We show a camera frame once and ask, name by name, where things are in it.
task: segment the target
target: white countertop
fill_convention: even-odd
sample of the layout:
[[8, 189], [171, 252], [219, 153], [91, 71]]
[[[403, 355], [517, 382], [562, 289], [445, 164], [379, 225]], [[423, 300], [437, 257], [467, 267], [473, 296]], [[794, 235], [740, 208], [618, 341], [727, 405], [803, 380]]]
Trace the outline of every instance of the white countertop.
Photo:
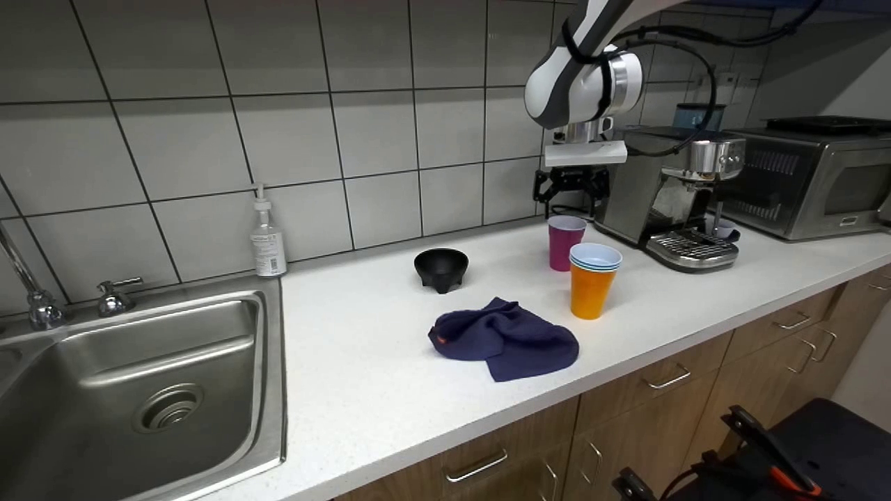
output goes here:
[[[544, 222], [437, 245], [471, 257], [449, 296], [414, 275], [414, 254], [432, 245], [317, 261], [282, 281], [288, 462], [212, 498], [335, 498], [891, 261], [891, 235], [785, 245], [743, 231], [736, 267], [709, 275], [618, 245], [623, 271], [605, 316], [576, 320], [567, 275], [545, 266]], [[579, 363], [496, 384], [484, 363], [450, 363], [428, 345], [442, 311], [496, 296], [567, 327]]]

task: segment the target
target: pink cup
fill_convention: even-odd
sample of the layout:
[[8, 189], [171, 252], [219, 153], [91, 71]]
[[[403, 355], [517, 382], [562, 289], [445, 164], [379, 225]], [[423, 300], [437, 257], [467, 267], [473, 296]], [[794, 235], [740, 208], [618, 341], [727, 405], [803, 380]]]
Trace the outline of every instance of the pink cup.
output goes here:
[[567, 261], [567, 252], [583, 243], [583, 235], [585, 235], [585, 221], [583, 218], [574, 218], [574, 214], [555, 214], [549, 218], [549, 236], [551, 236], [551, 271], [570, 271], [570, 261]]

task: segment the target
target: faucet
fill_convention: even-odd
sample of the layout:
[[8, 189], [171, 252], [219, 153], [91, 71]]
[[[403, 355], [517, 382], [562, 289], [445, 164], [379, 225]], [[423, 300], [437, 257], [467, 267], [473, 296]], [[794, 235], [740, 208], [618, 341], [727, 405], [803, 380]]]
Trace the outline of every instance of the faucet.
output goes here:
[[38, 330], [38, 331], [50, 331], [50, 330], [61, 327], [65, 323], [61, 304], [48, 289], [43, 289], [37, 284], [37, 279], [27, 271], [27, 266], [22, 261], [17, 245], [6, 235], [2, 222], [0, 222], [0, 247], [6, 247], [6, 254], [12, 259], [12, 271], [20, 275], [22, 286], [27, 289], [27, 320], [31, 320], [31, 327]]

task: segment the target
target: stainless steel sink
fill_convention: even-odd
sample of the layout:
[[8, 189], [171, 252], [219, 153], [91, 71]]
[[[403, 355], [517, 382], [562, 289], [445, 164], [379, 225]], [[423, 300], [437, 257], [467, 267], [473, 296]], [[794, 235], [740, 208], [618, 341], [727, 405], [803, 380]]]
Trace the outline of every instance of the stainless steel sink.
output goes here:
[[198, 498], [283, 456], [278, 281], [0, 335], [0, 498]]

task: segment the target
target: navy blue cloth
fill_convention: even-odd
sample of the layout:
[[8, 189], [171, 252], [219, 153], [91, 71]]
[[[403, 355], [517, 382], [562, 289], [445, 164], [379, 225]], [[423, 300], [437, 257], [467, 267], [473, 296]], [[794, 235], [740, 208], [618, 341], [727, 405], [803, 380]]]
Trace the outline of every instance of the navy blue cloth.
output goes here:
[[501, 299], [484, 309], [437, 317], [428, 341], [449, 359], [484, 359], [496, 382], [555, 373], [579, 359], [579, 343], [567, 330]]

